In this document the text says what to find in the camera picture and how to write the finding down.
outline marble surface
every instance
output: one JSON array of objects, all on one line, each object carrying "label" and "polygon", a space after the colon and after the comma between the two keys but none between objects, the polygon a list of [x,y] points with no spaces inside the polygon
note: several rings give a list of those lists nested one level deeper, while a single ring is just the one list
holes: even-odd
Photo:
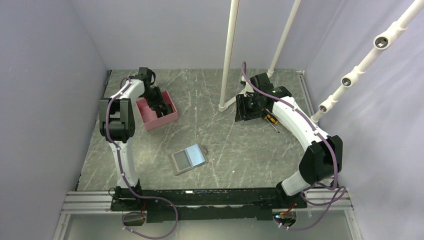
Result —
[{"label": "marble surface", "polygon": [[[104,96],[119,90],[120,80],[138,70],[113,70]],[[146,131],[138,110],[134,112],[133,137],[135,171],[143,189],[210,189],[274,187],[291,176],[303,156],[297,139],[281,124],[277,133],[265,120],[234,122],[236,106],[218,111],[222,69],[154,70],[161,90],[168,90],[179,120]],[[248,76],[266,72],[249,69]],[[229,73],[226,99],[243,89],[241,72]],[[306,111],[306,99],[293,69],[277,69],[271,82],[285,86]],[[169,154],[201,143],[208,149],[209,162],[175,176]],[[100,135],[99,119],[82,169],[79,191],[115,187],[117,173],[112,151]]]}]

